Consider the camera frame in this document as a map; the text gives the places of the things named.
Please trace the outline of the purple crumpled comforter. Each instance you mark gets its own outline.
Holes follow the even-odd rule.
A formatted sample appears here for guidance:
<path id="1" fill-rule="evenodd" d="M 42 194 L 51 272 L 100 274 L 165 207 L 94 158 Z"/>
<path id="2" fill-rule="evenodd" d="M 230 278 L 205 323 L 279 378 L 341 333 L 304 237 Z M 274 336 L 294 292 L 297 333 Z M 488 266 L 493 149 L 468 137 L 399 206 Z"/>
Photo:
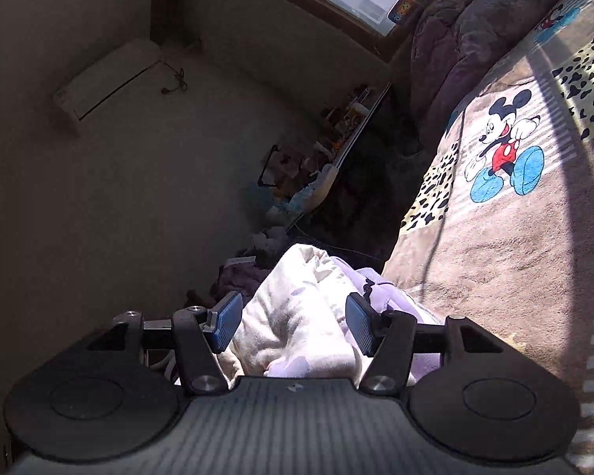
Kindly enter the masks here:
<path id="1" fill-rule="evenodd" d="M 435 150 L 452 111 L 558 0 L 432 0 L 407 51 L 407 94 L 419 142 Z"/>

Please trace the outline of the white floral padded garment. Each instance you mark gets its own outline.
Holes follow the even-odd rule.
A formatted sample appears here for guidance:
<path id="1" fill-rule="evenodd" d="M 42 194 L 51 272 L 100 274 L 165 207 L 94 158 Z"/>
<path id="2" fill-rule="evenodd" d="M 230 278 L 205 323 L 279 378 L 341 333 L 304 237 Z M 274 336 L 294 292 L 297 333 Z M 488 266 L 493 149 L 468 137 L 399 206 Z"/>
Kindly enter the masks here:
<path id="1" fill-rule="evenodd" d="M 217 354 L 226 380 L 349 378 L 357 383 L 371 359 L 362 355 L 347 326 L 351 293 L 374 311 L 401 311 L 421 324 L 442 325 L 428 309 L 371 268 L 355 270 L 313 245 L 292 245 L 243 308 L 235 336 Z"/>

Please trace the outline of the white wall air conditioner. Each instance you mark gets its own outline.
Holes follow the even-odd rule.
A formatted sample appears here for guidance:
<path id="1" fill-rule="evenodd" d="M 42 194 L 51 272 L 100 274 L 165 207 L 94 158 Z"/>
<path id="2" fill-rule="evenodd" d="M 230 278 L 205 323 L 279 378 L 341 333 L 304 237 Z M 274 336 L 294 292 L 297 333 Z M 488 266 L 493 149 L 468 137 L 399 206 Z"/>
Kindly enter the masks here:
<path id="1" fill-rule="evenodd" d="M 61 130 L 79 135 L 83 121 L 98 107 L 162 60 L 161 47 L 151 40 L 125 43 L 57 89 L 50 117 Z"/>

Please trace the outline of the Mickey Mouse plush blanket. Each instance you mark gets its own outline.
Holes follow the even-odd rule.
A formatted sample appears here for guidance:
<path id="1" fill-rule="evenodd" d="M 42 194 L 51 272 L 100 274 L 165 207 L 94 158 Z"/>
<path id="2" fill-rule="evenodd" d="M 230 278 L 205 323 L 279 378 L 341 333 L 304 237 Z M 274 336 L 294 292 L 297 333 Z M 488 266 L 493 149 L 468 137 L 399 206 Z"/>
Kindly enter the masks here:
<path id="1" fill-rule="evenodd" d="M 559 0 L 454 110 L 383 275 L 567 382 L 594 474 L 594 0 Z"/>

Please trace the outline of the folded clothes stack left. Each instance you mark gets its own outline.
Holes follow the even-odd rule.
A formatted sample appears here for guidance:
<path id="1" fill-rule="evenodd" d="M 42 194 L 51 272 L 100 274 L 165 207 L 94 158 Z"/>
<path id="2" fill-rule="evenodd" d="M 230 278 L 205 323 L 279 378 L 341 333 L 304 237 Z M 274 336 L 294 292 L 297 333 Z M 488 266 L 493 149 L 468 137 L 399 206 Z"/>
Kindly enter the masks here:
<path id="1" fill-rule="evenodd" d="M 209 297 L 204 298 L 194 289 L 189 289 L 183 307 L 211 309 L 232 292 L 239 293 L 243 304 L 247 304 L 287 249 L 286 243 L 274 248 L 250 248 L 239 251 L 219 267 L 217 278 L 209 289 Z"/>

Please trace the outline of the cluttered side desk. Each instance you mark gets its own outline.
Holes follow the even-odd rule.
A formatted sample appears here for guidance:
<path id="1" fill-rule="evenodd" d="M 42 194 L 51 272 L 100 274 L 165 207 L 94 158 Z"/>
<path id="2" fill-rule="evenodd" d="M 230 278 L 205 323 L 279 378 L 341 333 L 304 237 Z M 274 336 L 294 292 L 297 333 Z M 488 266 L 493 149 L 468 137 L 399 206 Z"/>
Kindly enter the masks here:
<path id="1" fill-rule="evenodd" d="M 263 223 L 290 228 L 327 198 L 341 166 L 382 107 L 392 84 L 361 84 L 337 106 L 323 108 L 312 133 L 286 133 L 261 161 Z"/>

